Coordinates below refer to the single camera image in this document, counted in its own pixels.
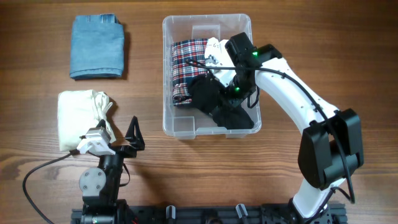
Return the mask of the white printed t-shirt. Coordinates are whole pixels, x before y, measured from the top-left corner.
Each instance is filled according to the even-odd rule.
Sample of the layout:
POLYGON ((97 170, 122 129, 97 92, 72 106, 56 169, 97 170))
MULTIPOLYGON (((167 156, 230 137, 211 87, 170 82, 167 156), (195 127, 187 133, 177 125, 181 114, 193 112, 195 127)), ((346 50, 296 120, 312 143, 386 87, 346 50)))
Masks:
MULTIPOLYGON (((207 67, 234 67, 225 47, 227 41, 226 39, 219 41, 215 37, 208 39, 205 49, 205 65, 207 67)), ((224 86, 229 86, 236 75, 234 70, 211 69, 211 72, 224 86)))

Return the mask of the black garment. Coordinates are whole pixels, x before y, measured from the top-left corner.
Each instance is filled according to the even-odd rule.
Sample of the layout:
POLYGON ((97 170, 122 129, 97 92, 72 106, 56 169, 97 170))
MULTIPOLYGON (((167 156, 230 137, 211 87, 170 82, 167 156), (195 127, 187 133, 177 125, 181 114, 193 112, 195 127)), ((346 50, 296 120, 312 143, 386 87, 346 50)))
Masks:
POLYGON ((219 82, 210 75, 199 75, 188 85, 191 105, 207 114, 218 127, 251 129, 254 122, 241 105, 233 107, 220 93, 219 82))

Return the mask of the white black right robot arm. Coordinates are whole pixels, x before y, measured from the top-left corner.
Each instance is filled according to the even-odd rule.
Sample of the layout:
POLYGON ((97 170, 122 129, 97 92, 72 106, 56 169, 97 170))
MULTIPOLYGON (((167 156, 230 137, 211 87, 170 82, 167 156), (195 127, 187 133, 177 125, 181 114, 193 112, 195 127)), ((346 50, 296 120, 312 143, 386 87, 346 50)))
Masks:
POLYGON ((210 73, 212 117, 242 123, 242 102, 268 93, 295 123, 302 137, 298 166, 303 182, 289 205, 293 223, 310 223, 324 214, 330 197, 364 164, 361 121, 352 109, 339 110, 320 98, 292 71, 272 45, 255 47, 245 33, 205 47, 210 73))

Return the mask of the cream cloth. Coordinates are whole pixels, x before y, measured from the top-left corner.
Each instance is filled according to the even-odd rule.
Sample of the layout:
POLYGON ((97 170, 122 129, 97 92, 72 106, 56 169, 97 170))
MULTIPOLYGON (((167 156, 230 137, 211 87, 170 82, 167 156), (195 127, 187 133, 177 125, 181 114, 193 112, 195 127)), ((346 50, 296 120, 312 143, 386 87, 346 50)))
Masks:
POLYGON ((80 137, 103 119, 113 103, 103 91, 63 91, 58 95, 58 140, 61 152, 77 148, 80 137))

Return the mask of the blue denim jeans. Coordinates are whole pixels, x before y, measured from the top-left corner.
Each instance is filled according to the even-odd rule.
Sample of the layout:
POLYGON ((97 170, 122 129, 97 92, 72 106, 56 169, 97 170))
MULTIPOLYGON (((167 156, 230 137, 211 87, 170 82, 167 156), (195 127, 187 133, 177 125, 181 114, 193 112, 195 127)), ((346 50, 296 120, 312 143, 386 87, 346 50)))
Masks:
POLYGON ((76 16, 70 78, 119 78, 124 71, 124 28, 115 14, 76 16))

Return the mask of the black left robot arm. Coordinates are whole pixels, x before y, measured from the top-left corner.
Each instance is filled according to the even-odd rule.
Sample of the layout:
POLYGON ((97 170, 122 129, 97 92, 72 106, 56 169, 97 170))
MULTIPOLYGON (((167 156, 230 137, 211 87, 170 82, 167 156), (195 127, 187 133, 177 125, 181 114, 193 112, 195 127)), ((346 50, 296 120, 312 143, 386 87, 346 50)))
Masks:
POLYGON ((137 117, 132 118, 124 137, 129 142, 127 145, 113 146, 110 143, 111 137, 103 119, 80 138, 77 150, 98 157, 99 163, 80 176, 83 208, 72 211, 71 222, 139 223, 126 200, 118 198, 119 189, 127 185, 121 183, 122 172, 128 171, 124 159, 135 158, 138 151, 145 149, 137 117))

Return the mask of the plaid flannel shirt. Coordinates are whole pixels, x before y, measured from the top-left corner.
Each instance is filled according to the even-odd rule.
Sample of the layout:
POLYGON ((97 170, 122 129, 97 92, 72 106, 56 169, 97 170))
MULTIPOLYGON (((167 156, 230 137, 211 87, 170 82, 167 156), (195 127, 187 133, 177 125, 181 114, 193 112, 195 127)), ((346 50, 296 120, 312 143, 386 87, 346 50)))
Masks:
POLYGON ((200 75, 206 75, 204 68, 189 65, 188 59, 204 63, 208 39, 190 39, 172 44, 172 101, 174 106, 187 106, 192 101, 188 86, 200 75))

